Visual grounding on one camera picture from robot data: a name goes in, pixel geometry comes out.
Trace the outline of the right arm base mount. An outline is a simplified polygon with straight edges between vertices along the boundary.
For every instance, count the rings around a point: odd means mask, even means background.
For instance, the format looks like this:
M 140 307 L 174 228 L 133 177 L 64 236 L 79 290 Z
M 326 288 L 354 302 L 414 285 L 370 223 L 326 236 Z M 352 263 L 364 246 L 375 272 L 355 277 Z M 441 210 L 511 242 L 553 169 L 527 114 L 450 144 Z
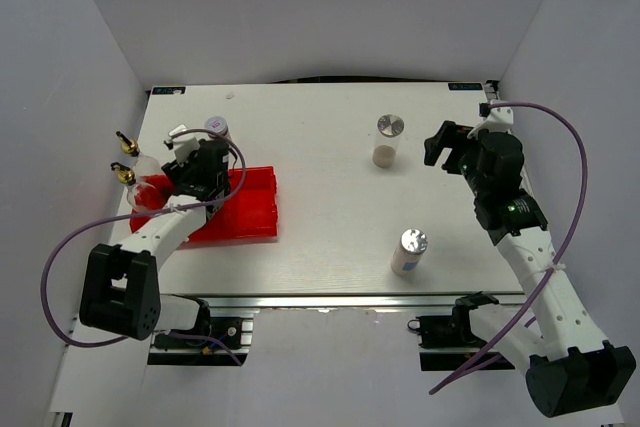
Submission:
M 518 307 L 515 301 L 477 292 L 455 300 L 445 314 L 428 313 L 407 322 L 407 329 L 418 337 L 420 370 L 449 372 L 469 360 L 486 342 L 471 333 L 469 311 L 484 305 Z

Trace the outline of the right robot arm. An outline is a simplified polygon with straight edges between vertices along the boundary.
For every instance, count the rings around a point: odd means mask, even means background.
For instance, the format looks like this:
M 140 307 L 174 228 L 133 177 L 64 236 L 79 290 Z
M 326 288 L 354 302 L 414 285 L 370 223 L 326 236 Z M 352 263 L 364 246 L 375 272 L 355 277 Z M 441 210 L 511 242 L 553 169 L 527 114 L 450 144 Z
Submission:
M 555 261 L 546 217 L 522 186 L 521 142 L 506 131 L 446 121 L 424 148 L 427 166 L 450 151 L 443 170 L 469 185 L 476 218 L 513 271 L 526 296 L 523 308 L 538 325 L 532 331 L 497 299 L 478 293 L 457 300 L 453 337 L 466 346 L 482 340 L 486 350 L 496 350 L 521 373 L 531 400 L 548 418 L 616 403 L 636 360 L 595 324 Z

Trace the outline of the clear glass oil bottle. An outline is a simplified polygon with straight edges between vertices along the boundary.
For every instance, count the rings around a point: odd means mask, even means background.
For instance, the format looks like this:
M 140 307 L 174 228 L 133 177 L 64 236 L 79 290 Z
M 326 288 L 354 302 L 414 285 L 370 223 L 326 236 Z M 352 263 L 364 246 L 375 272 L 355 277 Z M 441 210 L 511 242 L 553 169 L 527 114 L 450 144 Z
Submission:
M 123 152 L 132 159 L 131 168 L 139 178 L 162 174 L 160 163 L 153 157 L 144 154 L 136 140 L 130 139 L 121 131 L 116 132 Z

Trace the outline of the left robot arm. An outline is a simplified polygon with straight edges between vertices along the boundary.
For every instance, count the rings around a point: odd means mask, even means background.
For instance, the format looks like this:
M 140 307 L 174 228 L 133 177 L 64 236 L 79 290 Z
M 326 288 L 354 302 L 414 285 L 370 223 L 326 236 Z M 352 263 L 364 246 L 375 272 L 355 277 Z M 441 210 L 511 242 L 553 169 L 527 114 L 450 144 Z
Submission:
M 175 187 L 170 212 L 155 216 L 115 245 L 92 249 L 79 318 L 88 327 L 137 340 L 176 330 L 188 345 L 211 334 L 202 300 L 162 294 L 159 270 L 188 237 L 206 225 L 230 194 L 229 146 L 201 139 L 184 159 L 163 166 Z

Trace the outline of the small dark spice jar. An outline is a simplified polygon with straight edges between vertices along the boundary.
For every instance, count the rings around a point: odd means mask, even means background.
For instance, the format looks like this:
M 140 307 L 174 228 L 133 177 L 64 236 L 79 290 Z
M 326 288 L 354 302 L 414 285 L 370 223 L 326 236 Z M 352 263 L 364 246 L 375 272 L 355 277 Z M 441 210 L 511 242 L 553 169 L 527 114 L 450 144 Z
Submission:
M 208 118 L 205 122 L 204 127 L 208 131 L 208 136 L 211 139 L 232 139 L 229 125 L 226 119 L 222 116 L 213 116 Z

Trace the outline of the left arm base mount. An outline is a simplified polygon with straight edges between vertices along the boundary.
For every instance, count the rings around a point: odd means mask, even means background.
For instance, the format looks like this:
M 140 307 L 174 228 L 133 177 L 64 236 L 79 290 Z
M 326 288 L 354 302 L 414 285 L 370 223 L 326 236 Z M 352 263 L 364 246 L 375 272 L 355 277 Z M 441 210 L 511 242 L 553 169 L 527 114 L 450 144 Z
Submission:
M 149 366 L 240 367 L 252 343 L 256 310 L 212 308 L 210 321 L 200 331 L 182 332 L 187 338 L 166 334 L 152 337 Z

